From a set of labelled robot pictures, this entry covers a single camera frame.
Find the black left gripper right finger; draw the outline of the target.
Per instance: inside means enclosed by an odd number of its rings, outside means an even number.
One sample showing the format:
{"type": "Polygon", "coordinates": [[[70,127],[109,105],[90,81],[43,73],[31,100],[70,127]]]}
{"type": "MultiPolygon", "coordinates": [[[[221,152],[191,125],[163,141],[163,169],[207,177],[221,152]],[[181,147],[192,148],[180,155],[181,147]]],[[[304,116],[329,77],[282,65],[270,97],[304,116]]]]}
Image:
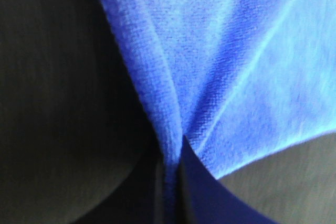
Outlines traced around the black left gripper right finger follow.
{"type": "Polygon", "coordinates": [[[183,137],[178,177],[178,223],[273,223],[217,181],[187,137],[183,137]]]}

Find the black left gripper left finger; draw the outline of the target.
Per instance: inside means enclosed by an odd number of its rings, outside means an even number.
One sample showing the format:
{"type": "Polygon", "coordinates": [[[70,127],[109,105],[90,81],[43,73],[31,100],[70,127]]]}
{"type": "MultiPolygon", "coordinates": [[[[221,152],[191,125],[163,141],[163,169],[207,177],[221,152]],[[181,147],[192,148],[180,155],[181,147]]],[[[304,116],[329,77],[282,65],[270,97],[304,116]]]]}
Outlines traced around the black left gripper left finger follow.
{"type": "Polygon", "coordinates": [[[163,167],[158,145],[151,142],[125,181],[76,224],[165,223],[163,167]]]}

